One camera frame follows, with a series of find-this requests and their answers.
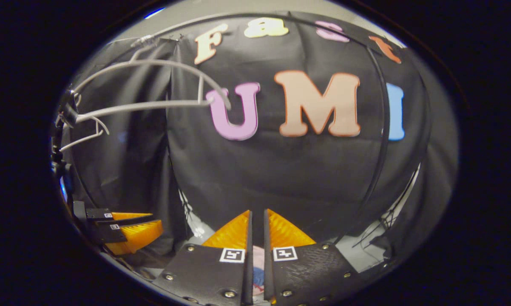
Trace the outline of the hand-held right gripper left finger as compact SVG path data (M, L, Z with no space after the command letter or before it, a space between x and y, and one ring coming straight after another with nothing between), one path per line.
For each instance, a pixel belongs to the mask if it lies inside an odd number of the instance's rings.
M252 224L247 210L203 244L182 246L153 285L199 306L252 305Z

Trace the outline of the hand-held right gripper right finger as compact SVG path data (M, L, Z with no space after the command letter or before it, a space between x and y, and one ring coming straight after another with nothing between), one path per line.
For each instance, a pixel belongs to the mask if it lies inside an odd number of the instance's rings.
M365 283L335 245L315 242L270 209L264 235L264 298L273 306L330 306Z

